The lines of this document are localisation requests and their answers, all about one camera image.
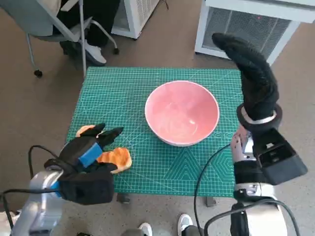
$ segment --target chair leg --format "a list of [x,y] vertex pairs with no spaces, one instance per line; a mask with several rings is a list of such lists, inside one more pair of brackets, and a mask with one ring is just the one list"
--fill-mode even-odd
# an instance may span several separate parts
[[34,75],[38,78],[41,78],[43,76],[43,72],[41,72],[38,67],[36,66],[35,62],[34,62],[34,55],[33,55],[33,51],[32,51],[32,45],[31,45],[31,39],[30,39],[30,35],[28,33],[26,33],[26,41],[28,43],[28,47],[29,47],[29,53],[30,53],[30,58],[31,58],[31,64],[34,68]]
[[116,41],[115,41],[115,40],[113,39],[113,37],[110,36],[110,34],[103,28],[103,26],[101,26],[101,25],[99,24],[99,22],[94,21],[94,20],[91,20],[91,24],[96,25],[97,27],[99,27],[99,29],[100,29],[101,31],[103,31],[103,33],[104,33],[104,34],[109,38],[109,40],[112,41],[113,44],[114,44],[114,47],[115,47],[115,49],[114,49],[114,54],[119,54],[119,49],[118,49],[118,47],[117,47]]
[[82,63],[84,78],[87,74],[87,59],[85,56],[85,35],[84,35],[84,17],[83,17],[83,0],[79,0],[80,8],[80,25],[81,25],[81,47],[82,47]]

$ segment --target white sneaker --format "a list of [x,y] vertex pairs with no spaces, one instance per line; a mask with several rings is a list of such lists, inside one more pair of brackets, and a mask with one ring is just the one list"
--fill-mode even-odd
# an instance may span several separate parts
[[152,228],[151,228],[151,225],[149,223],[142,223],[140,226],[139,226],[139,229],[141,229],[145,235],[147,236],[152,236],[153,235],[153,232],[152,232]]
[[179,217],[178,224],[177,224],[178,236],[181,236],[182,231],[184,231],[189,225],[193,225],[191,217],[187,214],[182,214]]
[[105,65],[106,59],[102,56],[101,48],[97,46],[92,46],[88,44],[88,42],[85,40],[85,51],[86,56],[89,60],[91,60],[93,63],[97,65]]

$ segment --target pink bowl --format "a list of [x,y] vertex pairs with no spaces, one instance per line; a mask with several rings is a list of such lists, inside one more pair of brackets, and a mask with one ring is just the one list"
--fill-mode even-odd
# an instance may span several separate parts
[[172,81],[148,97],[145,116],[149,127],[164,142],[190,146],[208,137],[219,121],[219,106],[203,86]]

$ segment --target white cabinet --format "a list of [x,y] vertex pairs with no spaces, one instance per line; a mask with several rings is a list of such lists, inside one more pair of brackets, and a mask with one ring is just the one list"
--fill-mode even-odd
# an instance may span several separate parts
[[159,0],[121,0],[112,33],[137,39]]
[[205,0],[202,3],[195,52],[226,58],[212,42],[214,32],[230,33],[253,44],[272,64],[300,22],[315,20],[315,7],[297,0]]

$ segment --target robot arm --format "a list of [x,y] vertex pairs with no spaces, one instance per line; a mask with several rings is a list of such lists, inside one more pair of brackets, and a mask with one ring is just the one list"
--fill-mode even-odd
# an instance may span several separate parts
[[12,236],[48,236],[62,215],[64,199],[90,205],[112,201],[114,164],[95,160],[102,148],[111,144],[123,128],[102,131],[98,124],[71,140],[57,159],[45,163],[45,170],[34,176],[30,190],[56,189],[55,193],[30,194],[14,225]]
[[[304,175],[307,168],[278,132],[282,119],[276,104],[277,81],[261,53],[248,42],[227,34],[214,33],[213,42],[241,71],[244,103],[237,108],[240,122],[232,138],[234,198],[232,209],[262,199],[274,199],[274,185]],[[280,207],[264,204],[231,215],[232,236],[287,236]]]

